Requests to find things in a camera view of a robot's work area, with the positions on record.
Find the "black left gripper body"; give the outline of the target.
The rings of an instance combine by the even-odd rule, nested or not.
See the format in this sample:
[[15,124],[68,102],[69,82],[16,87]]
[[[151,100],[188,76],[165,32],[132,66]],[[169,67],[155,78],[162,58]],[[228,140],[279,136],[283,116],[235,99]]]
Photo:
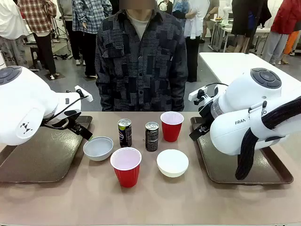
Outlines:
[[76,135],[80,135],[82,132],[82,125],[79,124],[76,120],[79,117],[79,114],[75,114],[72,116],[69,116],[67,118],[68,120],[68,125],[66,126],[66,128],[70,131],[72,131],[73,133],[75,133]]

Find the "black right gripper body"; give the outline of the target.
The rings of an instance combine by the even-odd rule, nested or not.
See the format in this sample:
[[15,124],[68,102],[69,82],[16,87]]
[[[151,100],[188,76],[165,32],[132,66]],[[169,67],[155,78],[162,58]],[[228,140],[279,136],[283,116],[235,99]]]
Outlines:
[[201,123],[201,130],[203,132],[208,132],[213,122],[213,116],[211,114],[211,105],[212,103],[207,103],[206,105],[198,109],[199,114],[203,120]]

